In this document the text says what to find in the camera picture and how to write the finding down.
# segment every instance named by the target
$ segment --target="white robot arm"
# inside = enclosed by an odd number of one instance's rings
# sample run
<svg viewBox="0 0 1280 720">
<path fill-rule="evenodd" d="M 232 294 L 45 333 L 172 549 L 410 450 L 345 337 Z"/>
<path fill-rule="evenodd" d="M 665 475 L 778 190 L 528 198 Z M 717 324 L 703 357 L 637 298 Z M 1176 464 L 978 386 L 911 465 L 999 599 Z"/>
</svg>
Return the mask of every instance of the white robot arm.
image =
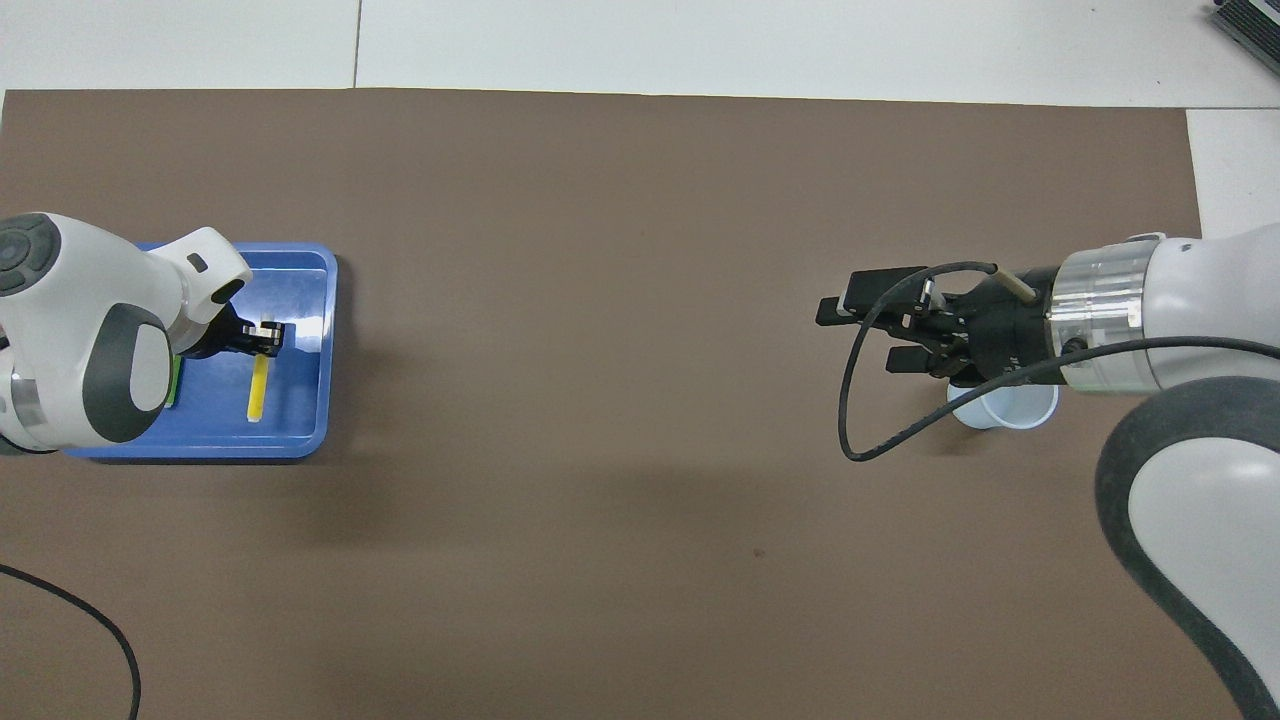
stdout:
<svg viewBox="0 0 1280 720">
<path fill-rule="evenodd" d="M 212 228 L 143 252 L 61 215 L 0 220 L 0 450 L 128 442 L 159 415 L 172 355 L 273 355 L 279 328 L 229 305 L 252 277 Z"/>
<path fill-rule="evenodd" d="M 863 325 L 841 395 L 846 455 L 869 460 L 1004 379 L 1153 395 L 1102 448 L 1103 532 L 1243 716 L 1280 719 L 1280 224 L 1208 241 L 1137 236 L 1023 273 L 957 265 L 940 268 L 992 277 L 951 295 L 936 291 L 937 268 L 864 270 L 820 302 L 818 324 Z M 977 389 L 859 454 L 844 413 L 872 327 L 916 343 L 890 351 L 891 373 Z"/>
</svg>

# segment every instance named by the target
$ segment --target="plastic cup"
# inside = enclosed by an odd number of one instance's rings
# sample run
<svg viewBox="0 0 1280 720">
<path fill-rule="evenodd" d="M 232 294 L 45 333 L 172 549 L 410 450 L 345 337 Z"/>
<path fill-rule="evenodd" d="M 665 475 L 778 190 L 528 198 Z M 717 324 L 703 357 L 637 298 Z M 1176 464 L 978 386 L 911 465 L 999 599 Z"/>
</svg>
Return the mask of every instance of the plastic cup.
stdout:
<svg viewBox="0 0 1280 720">
<path fill-rule="evenodd" d="M 972 388 L 947 386 L 947 400 L 955 400 Z M 1009 428 L 1029 430 L 1039 427 L 1057 410 L 1057 386 L 1002 387 L 978 400 L 956 407 L 952 415 L 970 428 L 987 430 Z"/>
</svg>

